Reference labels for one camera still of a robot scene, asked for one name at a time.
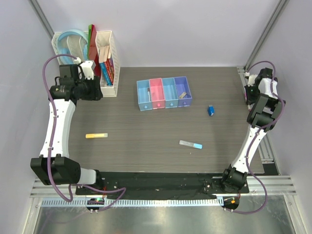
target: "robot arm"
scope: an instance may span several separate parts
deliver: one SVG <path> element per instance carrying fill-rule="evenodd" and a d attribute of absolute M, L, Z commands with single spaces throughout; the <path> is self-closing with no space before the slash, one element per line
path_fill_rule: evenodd
<path fill-rule="evenodd" d="M 50 89 L 57 111 L 57 125 L 51 153 L 51 169 L 55 184 L 90 184 L 98 183 L 102 188 L 99 171 L 81 168 L 79 163 L 69 159 L 68 138 L 70 123 L 77 101 L 100 100 L 103 95 L 100 90 L 100 79 L 94 76 L 94 62 L 85 61 L 78 64 L 61 65 L 59 67 L 59 84 Z M 50 117 L 47 134 L 39 158 L 32 158 L 31 168 L 45 185 L 50 185 L 47 174 L 47 157 L 52 134 L 54 112 L 50 103 Z"/>
<path fill-rule="evenodd" d="M 253 107 L 247 117 L 249 123 L 247 135 L 236 159 L 224 171 L 222 176 L 223 189 L 229 193 L 233 190 L 241 190 L 246 182 L 247 173 L 249 172 L 246 165 L 246 155 L 255 135 L 257 137 L 250 148 L 248 164 L 252 161 L 262 138 L 274 127 L 274 124 L 264 129 L 261 128 L 272 123 L 282 110 L 282 103 L 273 95 L 270 89 L 272 69 L 264 68 L 259 75 L 251 75 L 248 78 L 248 85 L 245 86 L 246 104 L 253 104 Z M 277 80 L 275 78 L 273 81 L 273 92 L 275 94 L 277 94 L 276 86 Z"/>

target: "blue plastic lid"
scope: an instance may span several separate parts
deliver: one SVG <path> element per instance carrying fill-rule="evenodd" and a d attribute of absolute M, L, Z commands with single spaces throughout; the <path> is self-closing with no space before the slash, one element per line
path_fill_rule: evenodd
<path fill-rule="evenodd" d="M 203 145 L 194 143 L 194 148 L 201 150 L 203 148 Z"/>

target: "light blue bin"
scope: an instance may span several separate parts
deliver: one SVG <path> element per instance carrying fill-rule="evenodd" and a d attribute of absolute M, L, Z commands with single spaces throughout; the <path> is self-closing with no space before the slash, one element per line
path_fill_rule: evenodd
<path fill-rule="evenodd" d="M 137 102 L 141 111 L 152 110 L 150 81 L 139 80 L 136 82 L 137 86 Z"/>
<path fill-rule="evenodd" d="M 166 108 L 177 107 L 179 98 L 176 91 L 176 83 L 174 78 L 163 78 L 162 79 Z"/>

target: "pink bin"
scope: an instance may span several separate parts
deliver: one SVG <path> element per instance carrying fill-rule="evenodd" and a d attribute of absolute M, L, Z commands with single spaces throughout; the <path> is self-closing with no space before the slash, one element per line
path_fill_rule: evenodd
<path fill-rule="evenodd" d="M 150 87 L 151 87 L 153 109 L 165 108 L 166 101 L 164 89 L 162 86 L 162 79 L 161 78 L 150 79 Z"/>

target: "book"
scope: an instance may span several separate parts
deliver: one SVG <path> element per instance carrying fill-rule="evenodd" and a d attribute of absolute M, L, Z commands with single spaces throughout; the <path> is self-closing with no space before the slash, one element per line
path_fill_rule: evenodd
<path fill-rule="evenodd" d="M 108 60 L 108 63 L 109 63 L 109 66 L 110 66 L 110 69 L 111 69 L 111 72 L 112 72 L 113 80 L 114 80 L 114 78 L 115 78 L 115 71 L 114 71 L 114 66 L 113 66 L 113 56 L 112 56 L 112 53 L 111 53 L 111 47 L 109 47 L 107 60 Z"/>
<path fill-rule="evenodd" d="M 94 74 L 98 77 L 101 76 L 101 68 L 98 62 L 98 50 L 96 46 L 97 30 L 93 24 L 89 25 L 89 40 L 88 40 L 88 58 L 93 60 L 96 64 Z"/>
<path fill-rule="evenodd" d="M 108 86 L 112 86 L 112 82 L 108 76 L 108 73 L 107 73 L 107 70 L 106 70 L 106 66 L 105 66 L 105 63 L 104 61 L 107 60 L 107 55 L 108 55 L 108 48 L 106 46 L 103 46 L 103 47 L 100 47 L 99 49 L 99 55 L 98 55 L 98 62 L 99 62 L 99 65 L 101 67 L 101 70 L 102 70 L 102 73 L 103 73 L 103 77 L 105 78 L 106 80 L 106 84 Z"/>
<path fill-rule="evenodd" d="M 105 64 L 105 67 L 106 67 L 106 71 L 107 71 L 107 74 L 109 76 L 109 79 L 111 80 L 111 83 L 113 84 L 114 83 L 114 76 L 112 74 L 112 71 L 111 71 L 111 68 L 110 68 L 110 65 L 109 65 L 109 62 L 108 62 L 108 54 L 109 54 L 109 48 L 110 46 L 106 46 L 105 48 L 105 55 L 104 55 L 104 64 Z"/>

